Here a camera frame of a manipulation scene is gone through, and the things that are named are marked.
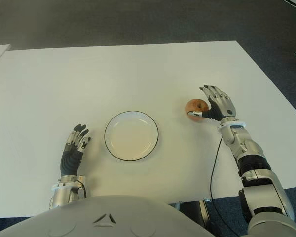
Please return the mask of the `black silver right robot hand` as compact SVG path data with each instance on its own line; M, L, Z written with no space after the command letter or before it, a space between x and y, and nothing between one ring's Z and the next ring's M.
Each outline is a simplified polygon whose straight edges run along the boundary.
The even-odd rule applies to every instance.
M214 85L204 85L199 88L210 102L210 109L206 111L189 110L187 114L192 117L221 121L227 117L236 117L235 106L230 97Z

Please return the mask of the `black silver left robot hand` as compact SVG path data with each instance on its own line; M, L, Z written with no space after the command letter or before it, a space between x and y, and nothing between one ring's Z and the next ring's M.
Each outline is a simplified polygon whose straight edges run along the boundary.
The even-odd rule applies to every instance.
M69 134L60 162L61 176L77 176L84 151L91 140L87 136L88 132L85 124L78 124Z

